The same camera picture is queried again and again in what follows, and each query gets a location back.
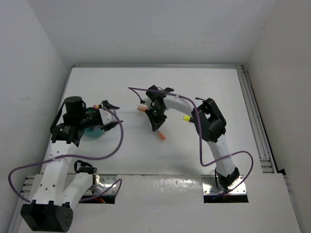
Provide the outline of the yellow black highlighter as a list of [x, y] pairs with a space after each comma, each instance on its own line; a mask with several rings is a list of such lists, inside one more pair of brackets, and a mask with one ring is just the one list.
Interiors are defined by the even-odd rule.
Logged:
[[193, 118], [190, 117], [190, 116], [188, 116], [188, 115], [185, 115], [185, 116], [183, 117], [183, 120], [184, 120], [184, 121], [188, 121], [188, 122], [193, 122]]

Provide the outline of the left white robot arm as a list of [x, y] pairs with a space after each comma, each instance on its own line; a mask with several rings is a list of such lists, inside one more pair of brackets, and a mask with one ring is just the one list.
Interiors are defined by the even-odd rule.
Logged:
[[116, 115], [117, 106], [107, 100], [88, 108], [79, 96], [65, 98], [50, 127], [51, 147], [41, 182], [29, 203], [22, 206], [20, 214], [32, 231], [66, 233], [72, 224], [73, 210], [78, 203], [97, 199], [107, 192], [85, 198], [87, 190], [99, 182], [95, 167], [76, 170], [72, 182], [65, 181], [72, 158], [79, 162], [86, 156], [76, 155], [80, 140], [89, 128], [109, 131], [121, 126]]

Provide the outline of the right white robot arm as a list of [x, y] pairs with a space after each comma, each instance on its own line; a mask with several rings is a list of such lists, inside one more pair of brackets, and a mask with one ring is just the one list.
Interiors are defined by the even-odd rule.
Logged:
[[197, 133], [201, 133], [200, 141], [207, 142], [216, 160], [216, 171], [219, 184], [228, 190], [239, 178], [240, 173], [232, 159], [226, 144], [225, 126], [226, 120], [218, 108], [216, 102], [208, 98], [198, 107], [181, 96], [169, 95], [172, 88], [160, 91], [155, 85], [146, 91], [147, 98], [144, 99], [147, 109], [145, 113], [151, 123], [152, 130], [157, 131], [165, 122], [167, 116], [165, 111], [174, 109], [188, 116], [192, 116]]

